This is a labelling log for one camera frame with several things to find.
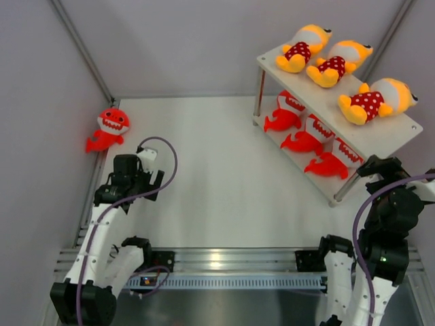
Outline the yellow plush polka-dot front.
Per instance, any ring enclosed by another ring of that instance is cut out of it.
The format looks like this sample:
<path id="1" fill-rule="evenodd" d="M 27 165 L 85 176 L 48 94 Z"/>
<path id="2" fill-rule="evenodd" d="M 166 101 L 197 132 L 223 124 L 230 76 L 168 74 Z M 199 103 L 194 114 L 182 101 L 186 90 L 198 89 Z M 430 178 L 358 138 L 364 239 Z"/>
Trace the yellow plush polka-dot front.
<path id="1" fill-rule="evenodd" d="M 390 117 L 414 107 L 419 99 L 403 81 L 382 78 L 371 85 L 363 83 L 352 96 L 339 96 L 338 107 L 345 119 L 363 126 L 377 117 Z"/>

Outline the yellow plush polka-dot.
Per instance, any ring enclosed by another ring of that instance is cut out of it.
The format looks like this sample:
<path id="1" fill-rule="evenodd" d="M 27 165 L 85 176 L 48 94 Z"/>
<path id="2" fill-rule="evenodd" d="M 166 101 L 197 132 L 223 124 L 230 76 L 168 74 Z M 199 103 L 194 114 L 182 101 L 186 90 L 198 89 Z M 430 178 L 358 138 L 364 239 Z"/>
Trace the yellow plush polka-dot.
<path id="1" fill-rule="evenodd" d="M 308 24 L 299 29 L 289 43 L 282 46 L 281 54 L 275 59 L 279 69 L 287 73 L 299 73 L 307 63 L 328 44 L 332 30 Z"/>
<path id="2" fill-rule="evenodd" d="M 314 66 L 307 67 L 307 76 L 322 88 L 332 88 L 345 75 L 359 69 L 373 51 L 368 44 L 354 40 L 340 41 L 331 47 L 326 58 L 318 58 Z"/>
<path id="3" fill-rule="evenodd" d="M 363 126 L 377 117 L 390 117 L 414 107 L 419 99 L 403 81 L 382 78 L 371 85 L 363 83 L 352 96 L 339 96 L 338 107 L 345 119 Z"/>

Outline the red shark plush back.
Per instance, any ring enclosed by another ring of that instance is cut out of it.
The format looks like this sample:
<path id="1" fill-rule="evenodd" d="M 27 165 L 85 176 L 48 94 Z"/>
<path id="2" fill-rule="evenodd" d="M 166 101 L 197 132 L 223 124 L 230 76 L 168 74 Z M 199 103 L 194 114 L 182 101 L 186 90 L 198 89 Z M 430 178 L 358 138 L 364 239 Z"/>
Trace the red shark plush back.
<path id="1" fill-rule="evenodd" d="M 264 119 L 264 131 L 283 132 L 291 127 L 301 128 L 301 115 L 305 109 L 306 107 L 293 94 L 282 90 L 277 95 L 277 108 L 272 112 L 273 119 L 269 116 Z"/>

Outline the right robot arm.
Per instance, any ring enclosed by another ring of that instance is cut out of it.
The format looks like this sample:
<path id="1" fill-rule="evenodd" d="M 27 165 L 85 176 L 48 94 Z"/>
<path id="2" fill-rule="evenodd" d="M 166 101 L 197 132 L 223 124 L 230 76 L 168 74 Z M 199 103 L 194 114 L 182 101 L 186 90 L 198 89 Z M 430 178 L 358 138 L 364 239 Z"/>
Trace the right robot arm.
<path id="1" fill-rule="evenodd" d="M 353 179 L 379 176 L 358 209 L 352 239 L 321 238 L 318 264 L 327 272 L 321 325 L 380 325 L 409 265 L 408 234 L 434 203 L 434 169 L 410 176 L 397 158 L 371 156 Z"/>

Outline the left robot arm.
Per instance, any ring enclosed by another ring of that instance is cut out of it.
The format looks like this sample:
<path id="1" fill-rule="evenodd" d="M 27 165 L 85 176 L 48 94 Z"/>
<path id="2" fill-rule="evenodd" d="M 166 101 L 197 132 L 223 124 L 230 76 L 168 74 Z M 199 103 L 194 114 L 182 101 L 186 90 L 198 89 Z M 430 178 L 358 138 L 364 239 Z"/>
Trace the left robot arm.
<path id="1" fill-rule="evenodd" d="M 65 325 L 110 325 L 117 298 L 136 271 L 154 262 L 151 244 L 133 232 L 130 205 L 145 194 L 155 201 L 164 172 L 152 168 L 155 149 L 117 155 L 113 171 L 94 193 L 88 231 L 71 269 L 55 282 L 50 299 Z"/>

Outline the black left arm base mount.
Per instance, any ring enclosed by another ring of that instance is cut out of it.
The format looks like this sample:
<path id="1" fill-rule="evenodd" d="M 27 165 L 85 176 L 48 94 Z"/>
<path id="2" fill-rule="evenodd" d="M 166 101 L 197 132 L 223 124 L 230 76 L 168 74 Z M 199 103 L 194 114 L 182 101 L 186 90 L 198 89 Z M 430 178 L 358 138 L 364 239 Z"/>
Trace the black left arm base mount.
<path id="1" fill-rule="evenodd" d="M 146 260 L 146 263 L 147 268 L 164 266 L 168 268 L 170 272 L 172 272 L 175 265 L 175 252 L 152 249 L 150 256 Z"/>

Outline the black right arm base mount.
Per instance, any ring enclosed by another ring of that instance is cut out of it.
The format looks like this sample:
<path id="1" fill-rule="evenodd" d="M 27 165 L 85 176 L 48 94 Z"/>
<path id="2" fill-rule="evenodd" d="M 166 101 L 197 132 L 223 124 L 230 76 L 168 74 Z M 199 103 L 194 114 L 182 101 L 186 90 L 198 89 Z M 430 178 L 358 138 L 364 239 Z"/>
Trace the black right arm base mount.
<path id="1" fill-rule="evenodd" d="M 324 258 L 318 250 L 299 250 L 295 253 L 298 272 L 325 272 Z"/>

